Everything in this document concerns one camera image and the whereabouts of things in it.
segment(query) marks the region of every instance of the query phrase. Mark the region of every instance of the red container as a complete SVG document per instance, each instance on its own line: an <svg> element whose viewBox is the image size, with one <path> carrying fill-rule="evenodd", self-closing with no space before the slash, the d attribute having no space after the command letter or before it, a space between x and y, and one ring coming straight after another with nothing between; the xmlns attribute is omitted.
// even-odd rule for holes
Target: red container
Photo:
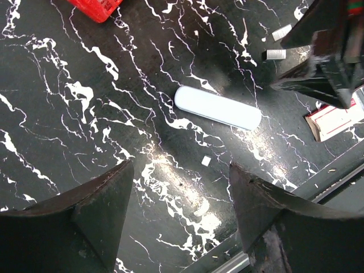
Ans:
<svg viewBox="0 0 364 273"><path fill-rule="evenodd" d="M97 23L104 22L123 0L68 0Z"/></svg>

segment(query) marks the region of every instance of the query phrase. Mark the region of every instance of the table surface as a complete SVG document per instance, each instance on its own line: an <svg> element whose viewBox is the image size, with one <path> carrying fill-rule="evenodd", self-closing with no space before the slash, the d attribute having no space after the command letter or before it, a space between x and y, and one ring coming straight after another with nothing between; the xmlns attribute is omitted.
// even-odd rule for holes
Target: table surface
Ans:
<svg viewBox="0 0 364 273"><path fill-rule="evenodd" d="M292 191L364 138L357 124L316 143L303 116L320 103L269 87L309 51L263 63L264 50L279 48L271 33L309 4L124 0L97 24L63 0L1 1L1 211L131 159L116 272L179 272L197 261L237 229L231 161ZM256 106L262 123L247 132L183 112L173 105L181 85Z"/></svg>

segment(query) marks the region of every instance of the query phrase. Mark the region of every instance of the white rounded rectangle object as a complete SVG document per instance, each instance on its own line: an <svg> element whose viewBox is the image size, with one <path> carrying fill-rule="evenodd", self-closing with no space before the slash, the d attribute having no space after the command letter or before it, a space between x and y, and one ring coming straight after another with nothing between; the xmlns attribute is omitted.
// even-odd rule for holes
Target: white rounded rectangle object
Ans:
<svg viewBox="0 0 364 273"><path fill-rule="evenodd" d="M178 88L175 104L183 111L245 130L254 130L262 120L255 107L188 86Z"/></svg>

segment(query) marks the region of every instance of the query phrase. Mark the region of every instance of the paper packaging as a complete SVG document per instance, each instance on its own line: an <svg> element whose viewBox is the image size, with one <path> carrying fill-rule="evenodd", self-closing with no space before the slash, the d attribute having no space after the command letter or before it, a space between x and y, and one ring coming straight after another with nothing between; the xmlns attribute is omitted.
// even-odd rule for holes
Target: paper packaging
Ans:
<svg viewBox="0 0 364 273"><path fill-rule="evenodd" d="M350 109L338 109L326 105L306 116L305 119L315 136L315 140L323 142L364 119L364 109L361 100L354 94Z"/></svg>

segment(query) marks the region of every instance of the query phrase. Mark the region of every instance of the small white paper scrap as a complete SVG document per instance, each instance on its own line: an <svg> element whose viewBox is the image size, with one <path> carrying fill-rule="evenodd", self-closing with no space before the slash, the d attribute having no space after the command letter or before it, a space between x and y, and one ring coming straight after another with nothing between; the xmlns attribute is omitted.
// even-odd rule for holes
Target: small white paper scrap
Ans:
<svg viewBox="0 0 364 273"><path fill-rule="evenodd" d="M204 159L202 160L201 164L204 166L208 166L210 164L211 158L209 158L208 156L205 156Z"/></svg>

